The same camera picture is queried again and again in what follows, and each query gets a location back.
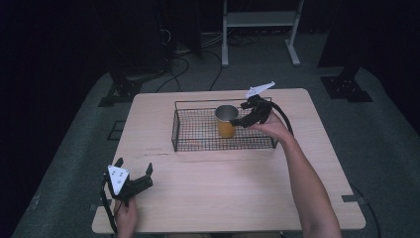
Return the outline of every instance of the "black wire basket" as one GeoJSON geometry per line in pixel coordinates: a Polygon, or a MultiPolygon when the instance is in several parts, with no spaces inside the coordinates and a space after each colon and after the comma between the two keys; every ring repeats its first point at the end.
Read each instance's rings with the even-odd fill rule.
{"type": "MultiPolygon", "coordinates": [[[[243,127],[236,127],[233,138],[221,138],[217,131],[214,114],[216,107],[203,107],[208,102],[215,102],[218,105],[235,105],[243,101],[243,99],[175,101],[172,127],[173,149],[176,152],[275,149],[276,140],[260,131],[243,127]]],[[[251,112],[241,107],[238,107],[238,110],[239,118],[251,112]]]]}

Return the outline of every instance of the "person's hand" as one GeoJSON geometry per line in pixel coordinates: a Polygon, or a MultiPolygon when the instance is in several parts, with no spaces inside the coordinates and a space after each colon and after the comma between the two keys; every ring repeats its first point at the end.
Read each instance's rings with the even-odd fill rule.
{"type": "Polygon", "coordinates": [[[250,129],[259,130],[272,138],[277,139],[280,143],[287,138],[292,137],[284,123],[272,110],[269,113],[268,119],[266,119],[263,124],[254,124],[250,129]]]}
{"type": "Polygon", "coordinates": [[[115,200],[114,206],[115,222],[118,228],[118,238],[131,238],[136,231],[138,222],[136,197],[129,200],[127,207],[121,200],[115,200]]]}

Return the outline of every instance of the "floor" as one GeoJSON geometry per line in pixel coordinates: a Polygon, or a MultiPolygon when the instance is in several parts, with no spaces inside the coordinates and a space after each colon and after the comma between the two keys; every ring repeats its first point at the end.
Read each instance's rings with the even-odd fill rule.
{"type": "MultiPolygon", "coordinates": [[[[364,229],[343,231],[344,237],[418,237],[418,134],[385,94],[380,81],[364,69],[356,81],[372,102],[330,98],[320,77],[338,75],[341,68],[317,67],[327,34],[296,37],[299,67],[291,63],[284,44],[287,37],[243,38],[255,43],[230,47],[230,65],[225,68],[220,64],[220,45],[206,48],[202,59],[195,55],[174,59],[172,73],[178,75],[177,80],[167,73],[145,82],[141,93],[248,89],[271,81],[276,83],[274,88],[305,88],[355,194],[361,198],[367,220],[364,229]]],[[[131,106],[130,102],[99,106],[111,86],[111,77],[104,74],[86,96],[13,237],[112,237],[91,229],[96,207],[101,204],[102,175],[118,147],[119,132],[111,138],[110,132],[116,122],[119,126],[118,121],[127,119],[131,106]]],[[[302,237],[300,232],[284,231],[284,235],[302,237]]]]}

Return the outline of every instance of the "light wood tabletop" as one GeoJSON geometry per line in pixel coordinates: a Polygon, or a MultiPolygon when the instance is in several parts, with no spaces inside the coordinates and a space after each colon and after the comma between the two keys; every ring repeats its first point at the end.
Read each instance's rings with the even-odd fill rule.
{"type": "MultiPolygon", "coordinates": [[[[245,102],[246,90],[139,94],[135,97],[114,163],[131,179],[154,166],[154,186],[137,195],[137,232],[247,232],[301,230],[281,146],[265,149],[175,151],[171,136],[175,101],[200,101],[211,108],[220,101],[245,102]]],[[[353,192],[315,106],[305,89],[269,89],[294,136],[330,196],[342,229],[366,225],[359,205],[344,202],[353,192]]],[[[193,109],[197,104],[191,103],[193,109]]],[[[98,207],[92,229],[113,233],[104,207],[98,207]]]]}

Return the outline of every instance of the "person's arm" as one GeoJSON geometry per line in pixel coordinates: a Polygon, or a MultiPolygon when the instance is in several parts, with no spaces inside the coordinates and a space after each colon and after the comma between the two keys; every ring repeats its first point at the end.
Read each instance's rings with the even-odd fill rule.
{"type": "Polygon", "coordinates": [[[138,222],[136,197],[130,198],[128,207],[124,202],[115,200],[114,216],[118,228],[118,238],[133,238],[138,222]]]}
{"type": "Polygon", "coordinates": [[[303,236],[305,238],[342,237],[340,224],[324,184],[280,118],[271,111],[264,124],[255,124],[250,128],[277,139],[284,150],[291,191],[299,213],[303,236]]]}

